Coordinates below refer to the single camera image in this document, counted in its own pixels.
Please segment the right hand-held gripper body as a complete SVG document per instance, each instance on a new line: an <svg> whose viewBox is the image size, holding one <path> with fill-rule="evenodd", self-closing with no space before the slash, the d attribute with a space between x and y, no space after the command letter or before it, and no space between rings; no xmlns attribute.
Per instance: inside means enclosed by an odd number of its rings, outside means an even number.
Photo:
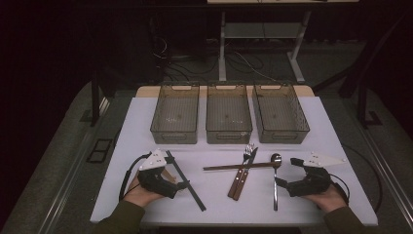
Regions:
<svg viewBox="0 0 413 234"><path fill-rule="evenodd" d="M320 194L326 191L330 185L334 185L345 194L342 187L331 180L330 173L326 170L328 166L344 164L345 160L332 156L311 152L307 159L302 159L308 172L302 180L289 182L286 190L291 197Z"/></svg>

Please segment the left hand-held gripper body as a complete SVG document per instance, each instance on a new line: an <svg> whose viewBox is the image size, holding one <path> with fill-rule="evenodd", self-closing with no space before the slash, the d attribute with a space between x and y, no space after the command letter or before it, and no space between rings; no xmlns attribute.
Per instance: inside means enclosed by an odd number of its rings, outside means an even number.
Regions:
<svg viewBox="0 0 413 234"><path fill-rule="evenodd" d="M166 165L167 160L164 152L156 149L139 166L137 178L140 185L146 190L173 199L178 191L178 186L163 177Z"/></svg>

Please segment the steel spoon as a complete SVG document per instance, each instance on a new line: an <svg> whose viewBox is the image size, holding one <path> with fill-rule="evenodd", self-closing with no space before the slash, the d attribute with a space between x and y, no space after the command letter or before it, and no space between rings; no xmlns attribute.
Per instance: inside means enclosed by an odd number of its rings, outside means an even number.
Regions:
<svg viewBox="0 0 413 234"><path fill-rule="evenodd" d="M278 210L278 185L277 185L277 175L278 168L282 164L282 156L279 153L274 153L271 156L271 161L274 163L274 193L273 193L273 209L276 212Z"/></svg>

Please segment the translucent brown plastic bin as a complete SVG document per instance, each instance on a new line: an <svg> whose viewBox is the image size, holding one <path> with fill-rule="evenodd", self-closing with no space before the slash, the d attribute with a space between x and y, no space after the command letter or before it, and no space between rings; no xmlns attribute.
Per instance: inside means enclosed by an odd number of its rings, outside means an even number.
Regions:
<svg viewBox="0 0 413 234"><path fill-rule="evenodd" d="M255 83L252 100L261 143L303 142L310 126L292 85Z"/></svg>
<svg viewBox="0 0 413 234"><path fill-rule="evenodd" d="M199 94L197 82L161 85L150 127L157 144L195 144L198 141Z"/></svg>
<svg viewBox="0 0 413 234"><path fill-rule="evenodd" d="M252 133L246 85L209 83L206 91L206 141L209 144L247 144Z"/></svg>

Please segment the person's left hand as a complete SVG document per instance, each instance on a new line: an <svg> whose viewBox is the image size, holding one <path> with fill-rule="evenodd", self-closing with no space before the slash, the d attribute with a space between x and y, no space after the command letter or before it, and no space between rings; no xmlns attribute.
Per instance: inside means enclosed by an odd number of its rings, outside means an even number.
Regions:
<svg viewBox="0 0 413 234"><path fill-rule="evenodd" d="M129 190L123 197L125 201L133 203L142 208L145 208L150 203L156 200L162 199L162 198L163 198L162 195L155 193L155 192L148 191L145 188L141 187L140 182L136 176L131 181Z"/></svg>

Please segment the person's right hand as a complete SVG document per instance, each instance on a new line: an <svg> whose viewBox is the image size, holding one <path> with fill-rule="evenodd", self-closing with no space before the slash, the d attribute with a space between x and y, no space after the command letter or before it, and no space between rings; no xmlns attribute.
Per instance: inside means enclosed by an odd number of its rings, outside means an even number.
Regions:
<svg viewBox="0 0 413 234"><path fill-rule="evenodd" d="M304 198L315 203L325 213L347 206L345 200L333 185L330 185L326 191L320 194L305 195Z"/></svg>

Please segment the black metal stand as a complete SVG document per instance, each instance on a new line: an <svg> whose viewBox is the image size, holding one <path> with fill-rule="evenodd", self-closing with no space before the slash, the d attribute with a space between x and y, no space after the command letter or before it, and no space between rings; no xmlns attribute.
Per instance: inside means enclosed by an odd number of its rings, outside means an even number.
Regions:
<svg viewBox="0 0 413 234"><path fill-rule="evenodd" d="M357 119L364 129L369 126L382 126L383 123L379 119L375 111L368 111L367 107L367 82L362 80L358 86L357 94Z"/></svg>

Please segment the black slanted stand strut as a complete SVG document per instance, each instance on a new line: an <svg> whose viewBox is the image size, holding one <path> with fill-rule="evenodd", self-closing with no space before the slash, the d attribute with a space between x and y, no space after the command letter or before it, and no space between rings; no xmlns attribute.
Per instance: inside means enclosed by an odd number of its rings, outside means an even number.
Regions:
<svg viewBox="0 0 413 234"><path fill-rule="evenodd" d="M367 73L372 68L376 58L411 13L413 13L413 6L407 10L392 12L382 20L376 19L371 24L364 49L350 66L350 71L339 89L339 95L342 98L351 97L357 87L367 80Z"/></svg>

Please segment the wooden-handled steel knife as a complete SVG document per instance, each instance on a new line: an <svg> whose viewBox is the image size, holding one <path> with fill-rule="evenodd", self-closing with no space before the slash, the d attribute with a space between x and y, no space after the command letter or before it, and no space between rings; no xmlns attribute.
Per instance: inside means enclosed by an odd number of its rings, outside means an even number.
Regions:
<svg viewBox="0 0 413 234"><path fill-rule="evenodd" d="M248 162L247 162L247 164L246 164L247 167L244 169L244 171L243 171L243 173L242 173L242 175L241 175L240 181L239 181L239 183L238 183L238 185L237 185L237 187L236 187L235 194L234 194L233 197L232 197L233 200L235 200L235 201L238 201L238 200L240 199L240 196L241 196L242 191L243 191L243 189L244 189L244 185L245 185L247 176L248 176L248 174L249 174L250 167L252 166L253 161L254 161L254 159L255 159L257 150L258 150L258 147L256 147L256 148L252 151L252 153L251 153L252 156L251 156L251 158L248 160Z"/></svg>

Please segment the wooden-handled steel fork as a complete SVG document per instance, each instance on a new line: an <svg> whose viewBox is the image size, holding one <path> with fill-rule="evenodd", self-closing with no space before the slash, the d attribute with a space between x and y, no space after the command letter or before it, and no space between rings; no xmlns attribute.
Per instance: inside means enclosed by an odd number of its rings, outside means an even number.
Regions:
<svg viewBox="0 0 413 234"><path fill-rule="evenodd" d="M251 153L252 153L253 149L254 149L254 144L253 143L249 143L245 147L244 159L243 159L243 164L244 165L248 162L249 158L251 157ZM236 189L237 189L237 186L238 186L238 183L239 183L239 180L241 178L242 173L243 173L243 169L238 169L237 174L236 174L236 176L233 180L233 183L231 185L231 188L230 188L230 190L227 194L228 197L235 198L235 192L236 192Z"/></svg>

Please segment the aluminium floor rail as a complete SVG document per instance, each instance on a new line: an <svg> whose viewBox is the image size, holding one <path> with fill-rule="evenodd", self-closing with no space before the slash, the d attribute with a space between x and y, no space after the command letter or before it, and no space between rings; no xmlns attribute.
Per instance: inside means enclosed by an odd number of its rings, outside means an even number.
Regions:
<svg viewBox="0 0 413 234"><path fill-rule="evenodd" d="M98 130L93 109L97 108L97 115L105 114L109 105L106 97L99 98L97 104L90 98L75 98L71 103L36 169L42 188L42 214L36 234L53 233Z"/></svg>
<svg viewBox="0 0 413 234"><path fill-rule="evenodd" d="M379 174L382 176L405 221L413 232L413 203L410 201L406 192L396 179L394 172L386 161L385 156L381 152L378 144L373 139L371 133L365 128L361 128L360 133L372 154L372 160L377 167Z"/></svg>

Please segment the black metal post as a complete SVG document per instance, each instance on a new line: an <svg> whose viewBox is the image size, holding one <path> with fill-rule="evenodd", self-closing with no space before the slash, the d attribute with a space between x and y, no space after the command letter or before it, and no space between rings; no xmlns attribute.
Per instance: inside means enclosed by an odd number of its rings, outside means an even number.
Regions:
<svg viewBox="0 0 413 234"><path fill-rule="evenodd" d="M93 72L92 80L92 121L91 126L94 127L99 119L99 85L98 85L98 73L95 70Z"/></svg>

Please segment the grey metal desk frame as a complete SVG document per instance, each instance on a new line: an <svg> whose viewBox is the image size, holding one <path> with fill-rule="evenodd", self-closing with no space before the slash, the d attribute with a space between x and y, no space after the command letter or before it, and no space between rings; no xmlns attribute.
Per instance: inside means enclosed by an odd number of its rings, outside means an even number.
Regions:
<svg viewBox="0 0 413 234"><path fill-rule="evenodd" d="M226 59L225 45L227 39L293 39L294 47L287 52L287 59L298 83L304 83L297 57L304 41L312 12L306 11L300 21L295 22L229 22L226 13L221 13L218 74L219 80L225 81Z"/></svg>

